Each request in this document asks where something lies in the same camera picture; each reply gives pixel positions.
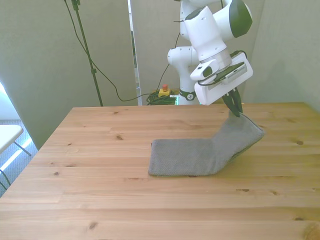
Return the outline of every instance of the gray cloth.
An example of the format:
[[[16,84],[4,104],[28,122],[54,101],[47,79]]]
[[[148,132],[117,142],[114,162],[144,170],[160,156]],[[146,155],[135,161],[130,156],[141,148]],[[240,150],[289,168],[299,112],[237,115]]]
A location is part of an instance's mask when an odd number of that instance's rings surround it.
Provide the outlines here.
[[[250,118],[230,112],[212,138],[154,140],[148,172],[155,176],[213,175],[264,135]]]

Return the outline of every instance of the cable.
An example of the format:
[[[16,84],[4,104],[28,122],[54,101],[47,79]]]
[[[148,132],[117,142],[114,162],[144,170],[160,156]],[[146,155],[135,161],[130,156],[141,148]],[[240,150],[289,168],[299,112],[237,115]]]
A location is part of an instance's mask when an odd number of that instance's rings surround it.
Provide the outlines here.
[[[146,99],[147,101],[147,106],[149,105],[171,105],[176,102],[175,97],[170,97],[170,95],[174,95],[175,93],[173,91],[170,92],[169,96],[161,96],[158,97],[159,91],[156,91],[152,93],[148,98]]]
[[[174,48],[176,48],[176,47],[177,47],[179,37],[180,37],[180,32],[179,32],[179,34],[178,34],[178,37],[176,38]]]
[[[131,99],[128,99],[128,100],[123,100],[123,99],[119,96],[118,89],[117,89],[116,85],[99,69],[99,67],[94,63],[94,61],[92,60],[92,58],[90,57],[90,55],[87,53],[87,51],[86,51],[83,43],[81,42],[81,40],[80,40],[80,38],[79,38],[79,36],[78,36],[77,29],[76,29],[76,25],[75,25],[74,19],[73,19],[73,17],[72,17],[70,8],[69,8],[69,6],[68,6],[67,0],[64,0],[64,3],[65,3],[66,8],[67,8],[67,10],[68,10],[68,13],[69,13],[69,16],[70,16],[70,19],[71,19],[71,22],[72,22],[72,26],[73,26],[73,30],[74,30],[75,36],[76,36],[77,40],[79,41],[79,43],[80,43],[83,51],[86,53],[86,55],[87,55],[88,58],[91,60],[92,64],[96,67],[96,69],[112,84],[112,86],[113,86],[114,89],[115,89],[115,93],[116,93],[116,96],[118,97],[118,99],[119,99],[120,101],[122,101],[122,102],[129,102],[129,101],[138,99],[138,98],[140,98],[140,97],[142,97],[142,96],[146,96],[146,95],[151,95],[151,94],[153,94],[153,93],[145,93],[145,94],[142,94],[142,95],[140,95],[140,96],[137,96],[137,97],[134,97],[134,98],[131,98]],[[178,37],[177,37],[177,39],[176,39],[176,41],[175,41],[175,46],[176,46],[176,47],[177,47],[177,43],[178,43],[179,36],[180,36],[180,33],[179,33],[179,35],[178,35]],[[160,86],[161,81],[162,81],[162,78],[163,78],[163,76],[165,75],[165,73],[166,73],[169,65],[170,65],[170,64],[168,64],[168,66],[165,68],[165,70],[164,70],[164,72],[163,72],[163,74],[162,74],[162,76],[161,76],[161,78],[160,78],[160,81],[159,81],[159,84],[158,84],[158,87],[157,87],[156,91],[158,91],[159,86]]]
[[[4,171],[2,171],[2,170],[0,169],[0,172],[3,174],[3,176],[4,176],[5,180],[6,180],[6,182],[9,184],[9,186],[11,186],[11,183],[10,183],[10,181],[9,181],[9,179],[8,179],[8,177],[7,177],[7,175],[4,173]]]
[[[8,190],[1,181],[0,181],[0,185],[4,188],[4,190],[6,190],[6,191]]]

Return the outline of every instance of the white wall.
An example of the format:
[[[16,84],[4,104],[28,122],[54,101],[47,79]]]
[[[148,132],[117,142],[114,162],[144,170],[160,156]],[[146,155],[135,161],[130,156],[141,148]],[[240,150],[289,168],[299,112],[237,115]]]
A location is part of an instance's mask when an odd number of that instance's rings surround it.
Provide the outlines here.
[[[227,42],[230,52],[244,50],[249,60],[252,57],[260,17],[265,0],[245,0],[253,15],[253,25],[248,34]],[[167,55],[174,48],[180,32],[180,2],[173,0],[133,0],[131,1],[135,50],[141,92],[150,93],[157,88],[160,77],[168,61]],[[212,12],[221,8],[220,2],[210,5]],[[190,46],[190,42],[180,37],[178,46]],[[162,84],[179,88],[178,73],[169,67]]]
[[[12,105],[5,88],[0,82],[0,120],[18,120],[20,119],[17,111]]]
[[[39,148],[73,107],[99,106],[88,58],[63,0],[0,6],[0,78]],[[124,99],[136,97],[128,1],[81,0],[79,9],[92,59]],[[118,100],[112,85],[97,78],[105,106],[137,105]]]
[[[306,102],[320,111],[319,9],[319,0],[265,0],[245,102]]]

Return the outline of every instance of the wood grain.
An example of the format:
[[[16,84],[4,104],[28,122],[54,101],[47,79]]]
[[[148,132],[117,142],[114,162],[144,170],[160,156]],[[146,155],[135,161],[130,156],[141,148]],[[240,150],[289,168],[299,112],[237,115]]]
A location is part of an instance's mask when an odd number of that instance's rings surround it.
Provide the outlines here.
[[[154,139],[208,138],[224,105],[74,108],[0,198],[1,240],[318,240],[320,115],[245,104],[266,136],[214,176],[148,175]]]

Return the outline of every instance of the chair leg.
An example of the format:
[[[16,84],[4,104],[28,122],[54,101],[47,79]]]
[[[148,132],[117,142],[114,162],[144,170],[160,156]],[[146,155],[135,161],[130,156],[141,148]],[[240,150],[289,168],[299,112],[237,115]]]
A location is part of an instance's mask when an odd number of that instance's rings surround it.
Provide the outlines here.
[[[14,144],[17,145],[19,148],[21,148],[26,154],[28,154],[29,156],[31,156],[31,153],[28,152],[27,150],[25,150],[22,146],[20,146],[18,143],[16,143],[16,141],[14,141]]]

